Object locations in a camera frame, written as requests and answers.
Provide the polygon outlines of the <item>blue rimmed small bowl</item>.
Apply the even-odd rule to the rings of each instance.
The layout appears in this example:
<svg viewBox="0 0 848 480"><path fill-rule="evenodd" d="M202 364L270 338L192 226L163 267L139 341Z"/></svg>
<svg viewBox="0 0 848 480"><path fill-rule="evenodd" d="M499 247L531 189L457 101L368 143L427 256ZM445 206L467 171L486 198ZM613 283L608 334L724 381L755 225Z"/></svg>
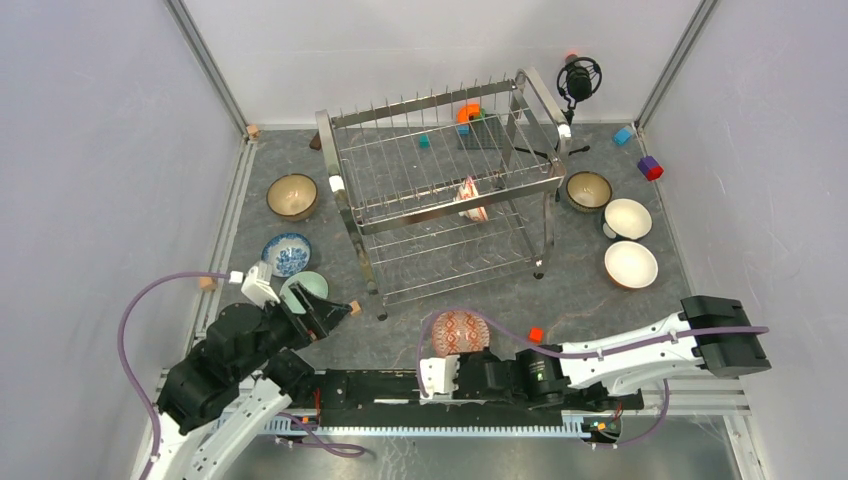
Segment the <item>blue rimmed small bowl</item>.
<svg viewBox="0 0 848 480"><path fill-rule="evenodd" d="M650 233L652 227L650 212L632 199L612 200L601 213L601 232L611 241L638 242Z"/></svg>

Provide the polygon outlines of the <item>dark bowl with lattice band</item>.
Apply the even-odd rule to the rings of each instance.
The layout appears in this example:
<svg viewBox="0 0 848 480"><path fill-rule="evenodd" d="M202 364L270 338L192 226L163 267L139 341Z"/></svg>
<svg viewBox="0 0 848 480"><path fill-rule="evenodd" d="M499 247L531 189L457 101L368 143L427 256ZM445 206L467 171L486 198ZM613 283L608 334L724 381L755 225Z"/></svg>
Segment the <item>dark bowl with lattice band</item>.
<svg viewBox="0 0 848 480"><path fill-rule="evenodd" d="M582 213L602 210L612 200L613 189L602 175L592 171L580 171L571 175L565 183L568 203Z"/></svg>

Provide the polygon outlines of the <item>white bowl with orange rim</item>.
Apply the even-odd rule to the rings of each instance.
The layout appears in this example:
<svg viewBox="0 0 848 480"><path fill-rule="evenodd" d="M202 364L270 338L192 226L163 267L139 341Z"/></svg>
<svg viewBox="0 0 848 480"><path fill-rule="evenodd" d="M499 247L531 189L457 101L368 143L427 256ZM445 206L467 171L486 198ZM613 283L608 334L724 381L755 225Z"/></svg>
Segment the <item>white bowl with orange rim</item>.
<svg viewBox="0 0 848 480"><path fill-rule="evenodd" d="M658 277L658 262L645 246L633 241L611 244L604 254L604 268L616 285L630 290L652 285Z"/></svg>

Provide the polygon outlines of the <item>copper bowl with floral motif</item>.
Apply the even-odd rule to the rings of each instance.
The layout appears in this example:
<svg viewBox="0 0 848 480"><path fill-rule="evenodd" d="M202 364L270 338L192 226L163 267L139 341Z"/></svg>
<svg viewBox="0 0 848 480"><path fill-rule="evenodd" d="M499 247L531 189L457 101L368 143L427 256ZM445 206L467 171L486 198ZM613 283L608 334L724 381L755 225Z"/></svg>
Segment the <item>copper bowl with floral motif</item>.
<svg viewBox="0 0 848 480"><path fill-rule="evenodd" d="M318 205L318 187L309 176L299 173L275 180L266 193L269 209L289 222L307 219Z"/></svg>

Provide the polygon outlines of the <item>pink patterned bowl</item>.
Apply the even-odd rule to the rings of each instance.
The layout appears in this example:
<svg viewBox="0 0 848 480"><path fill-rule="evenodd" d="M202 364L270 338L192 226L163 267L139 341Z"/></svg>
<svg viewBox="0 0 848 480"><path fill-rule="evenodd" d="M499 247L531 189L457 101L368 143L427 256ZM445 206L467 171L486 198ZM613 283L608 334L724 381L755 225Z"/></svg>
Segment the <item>pink patterned bowl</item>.
<svg viewBox="0 0 848 480"><path fill-rule="evenodd" d="M440 357L483 351L490 347L490 342L487 322L471 311L445 311L432 325L431 343Z"/></svg>

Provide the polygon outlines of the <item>white blue floral bowl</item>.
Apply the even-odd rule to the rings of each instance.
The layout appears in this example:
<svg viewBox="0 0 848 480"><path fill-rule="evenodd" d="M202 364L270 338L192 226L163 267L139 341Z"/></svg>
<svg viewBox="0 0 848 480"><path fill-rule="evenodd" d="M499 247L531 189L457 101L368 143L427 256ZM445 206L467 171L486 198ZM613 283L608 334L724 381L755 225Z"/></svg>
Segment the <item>white blue floral bowl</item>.
<svg viewBox="0 0 848 480"><path fill-rule="evenodd" d="M288 278L305 270L311 256L310 241L302 234L287 232L266 243L261 260L271 267L274 277Z"/></svg>

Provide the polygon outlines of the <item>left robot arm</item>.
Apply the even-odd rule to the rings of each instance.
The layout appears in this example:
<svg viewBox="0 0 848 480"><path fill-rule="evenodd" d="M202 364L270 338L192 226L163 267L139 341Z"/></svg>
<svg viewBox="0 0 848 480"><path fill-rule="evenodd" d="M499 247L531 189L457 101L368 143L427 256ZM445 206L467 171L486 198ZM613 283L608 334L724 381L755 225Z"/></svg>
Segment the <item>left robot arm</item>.
<svg viewBox="0 0 848 480"><path fill-rule="evenodd" d="M164 387L151 401L140 386L126 357L124 330L141 298L158 284L145 287L124 311L119 328L118 353L124 373L136 390L152 425L147 462L139 477L146 479L161 458L163 419L169 418L183 437L218 419L238 397L239 384L250 374L282 356L327 337L353 307L313 295L300 285L292 292L303 313L293 312L280 300L226 306L207 328L206 338L195 344L186 358L171 367Z"/></svg>

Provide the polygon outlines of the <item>celadon green bowl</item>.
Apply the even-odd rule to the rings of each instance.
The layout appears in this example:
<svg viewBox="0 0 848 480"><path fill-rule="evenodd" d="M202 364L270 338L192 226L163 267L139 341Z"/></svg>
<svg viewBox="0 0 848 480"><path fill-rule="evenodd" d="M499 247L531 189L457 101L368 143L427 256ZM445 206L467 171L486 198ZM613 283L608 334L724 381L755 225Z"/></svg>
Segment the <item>celadon green bowl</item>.
<svg viewBox="0 0 848 480"><path fill-rule="evenodd" d="M327 299L329 295L328 281L319 273L313 271L301 271L289 277L279 290L279 298L286 306L295 314L304 314L306 309L300 301L293 295L290 287L300 283L303 288L308 290L312 295Z"/></svg>

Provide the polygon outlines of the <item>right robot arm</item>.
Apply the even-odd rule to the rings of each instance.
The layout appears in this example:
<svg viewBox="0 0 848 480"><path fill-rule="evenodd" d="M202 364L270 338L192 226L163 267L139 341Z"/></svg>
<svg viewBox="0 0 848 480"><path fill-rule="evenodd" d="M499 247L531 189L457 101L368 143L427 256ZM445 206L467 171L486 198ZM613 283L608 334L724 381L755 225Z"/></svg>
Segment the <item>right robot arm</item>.
<svg viewBox="0 0 848 480"><path fill-rule="evenodd" d="M771 369L759 338L735 299L696 295L681 311L623 334L560 344L527 344L512 359L488 350L462 354L454 397L541 408L575 401L605 408L654 381L705 370L739 378Z"/></svg>

